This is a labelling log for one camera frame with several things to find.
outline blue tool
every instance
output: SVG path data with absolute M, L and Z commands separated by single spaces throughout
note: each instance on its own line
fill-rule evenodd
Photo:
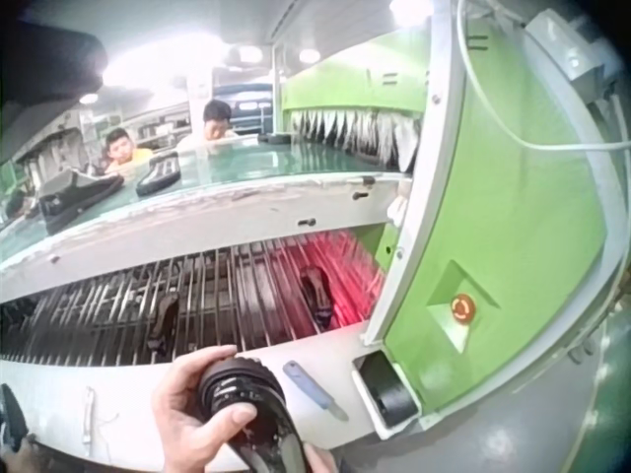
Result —
M 286 363 L 283 367 L 283 372 L 285 372 L 315 404 L 324 410 L 328 410 L 336 419 L 342 422 L 348 422 L 348 415 L 337 405 L 335 399 L 333 399 L 315 379 L 309 376 L 305 369 L 297 362 L 291 361 Z

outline green machine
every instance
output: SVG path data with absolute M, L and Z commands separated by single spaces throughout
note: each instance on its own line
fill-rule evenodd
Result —
M 404 217 L 355 232 L 388 270 L 363 341 L 386 354 L 424 428 L 580 346 L 628 259 L 629 158 L 597 145 L 628 140 L 621 84 L 598 63 L 568 76 L 539 24 L 558 22 L 568 47 L 593 57 L 554 12 L 525 29 L 469 16 L 466 56 L 503 124 L 530 143 L 595 144 L 523 146 L 466 74 L 455 5 L 435 2 L 425 26 L 344 50 L 282 89 L 286 128 L 333 109 L 422 122 L 415 165 L 402 169 L 413 175 Z

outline factory machine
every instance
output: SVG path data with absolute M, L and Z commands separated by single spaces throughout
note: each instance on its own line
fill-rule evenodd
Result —
M 151 393 L 206 346 L 259 359 L 325 448 L 431 429 L 582 350 L 628 259 L 629 151 L 605 145 L 629 139 L 627 86 L 581 22 L 467 3 L 275 84 L 287 142 L 180 152 L 157 193 L 138 195 L 140 169 L 52 236 L 40 218 L 0 233 L 0 301 L 19 308 L 0 380 L 39 442 L 159 470 Z M 209 466 L 243 467 L 228 448 Z

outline emergency stop button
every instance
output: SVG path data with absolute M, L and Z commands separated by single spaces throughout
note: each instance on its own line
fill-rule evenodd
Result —
M 469 323 L 475 316 L 475 302 L 467 294 L 458 294 L 452 301 L 452 314 L 460 323 Z

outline metal rack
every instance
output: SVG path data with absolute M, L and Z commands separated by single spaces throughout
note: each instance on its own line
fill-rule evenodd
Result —
M 56 366 L 129 366 L 172 361 L 201 347 L 240 351 L 316 335 L 301 268 L 328 274 L 329 330 L 366 319 L 384 275 L 350 232 L 292 236 L 185 255 L 58 287 L 37 296 L 33 315 L 3 333 L 2 359 Z M 179 295 L 166 355 L 147 346 L 155 308 Z

